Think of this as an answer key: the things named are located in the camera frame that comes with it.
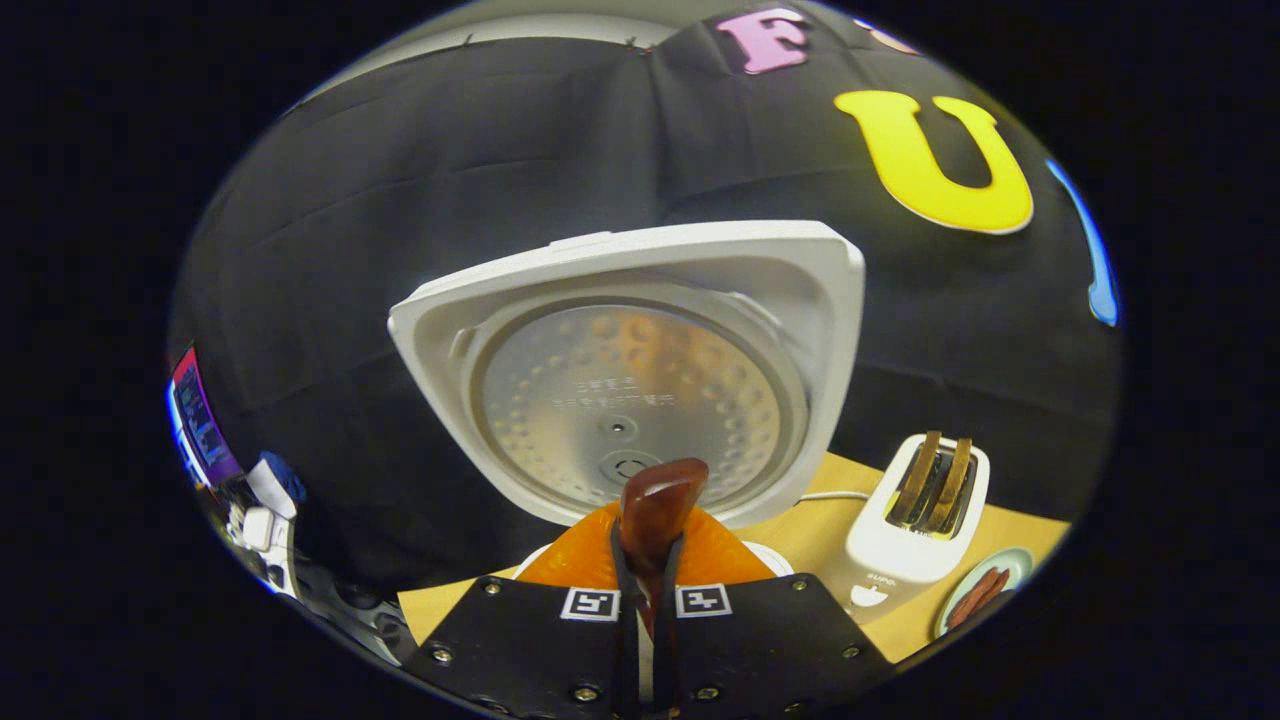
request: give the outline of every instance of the computer screen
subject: computer screen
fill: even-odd
[[[215,488],[244,474],[209,409],[195,346],[187,348],[169,382],[169,416],[174,442],[193,483]]]

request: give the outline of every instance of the toaster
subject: toaster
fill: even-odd
[[[991,465],[970,438],[914,434],[823,573],[855,623],[870,623],[946,578],[982,519]]]

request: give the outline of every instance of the black background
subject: black background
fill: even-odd
[[[1124,430],[1094,509],[1051,569],[858,715],[1261,716],[1275,659],[1247,605],[1266,573],[1249,557],[1257,532],[1236,519],[1261,528],[1270,515],[1235,465],[1257,452],[1263,427],[1231,428],[1257,421],[1261,400],[1229,395],[1224,380],[1247,377],[1236,357],[1263,357],[1266,325],[1222,301],[1256,306],[1266,290],[1249,274],[1272,233],[1249,196],[1263,183],[1236,163],[1261,147],[1249,143],[1266,123],[1274,58],[1262,31],[1274,12],[1018,5],[856,9],[977,81],[1071,159],[1129,322]],[[40,222],[13,238],[32,279],[18,286],[18,340],[56,377],[19,410],[42,442],[31,446],[35,482],[15,491],[49,492],[14,497],[12,512],[51,519],[22,536],[12,570],[12,593],[46,611],[20,616],[10,642],[23,689],[44,714],[74,716],[444,716],[248,578],[198,520],[159,410],[168,293],[230,163],[319,82],[434,13],[406,3],[95,8],[46,4],[9,26],[26,41],[9,46],[13,77],[35,99],[12,108],[26,173],[15,190],[40,191],[24,204]],[[993,33],[1002,23],[1016,32]],[[1064,81],[1059,67],[1074,72]],[[1160,363],[1155,327],[1161,340],[1176,331]],[[1188,370],[1187,359],[1212,372]]]

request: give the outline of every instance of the black fabric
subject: black fabric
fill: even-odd
[[[237,457],[279,454],[329,509],[344,557],[317,561],[421,587],[513,565],[563,530],[504,500],[443,429],[387,333],[393,304],[553,240],[704,220],[820,220],[867,258],[832,451],[882,468],[908,434],[968,434],[992,457],[991,502],[1083,510],[1120,338],[1089,314],[1085,237],[1046,150],[932,60],[823,17],[809,15],[805,64],[760,76],[742,73],[719,18],[652,53],[568,38],[444,50],[342,83],[262,136],[195,232],[170,352],[195,341]],[[988,182],[986,163],[928,97],[991,111],[1033,222],[987,236],[897,204],[832,105],[863,88],[916,97],[964,184]]]
[[[808,18],[806,63],[760,76],[740,70],[741,50],[714,29],[723,18],[654,53],[668,128],[663,224],[817,219],[847,237],[867,260],[867,297],[831,451],[884,468],[909,434],[973,437],[992,460],[989,502],[1078,518],[1114,432],[1121,337],[1088,307],[1088,243],[1048,152],[936,61],[886,47],[851,19],[837,33]],[[1030,186],[1032,222],[991,236],[893,200],[856,120],[833,108],[858,90],[915,97],[938,167],[973,187],[991,182],[987,163],[929,99],[987,109]]]

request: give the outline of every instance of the power cord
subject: power cord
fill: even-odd
[[[852,500],[868,500],[868,498],[870,498],[870,496],[867,495],[865,492],[854,492],[854,491],[813,492],[813,493],[809,493],[809,495],[800,496],[800,500],[796,501],[796,505],[800,505],[800,502],[803,502],[805,500],[829,500],[829,498],[833,498],[833,497],[844,497],[844,498],[852,498]]]

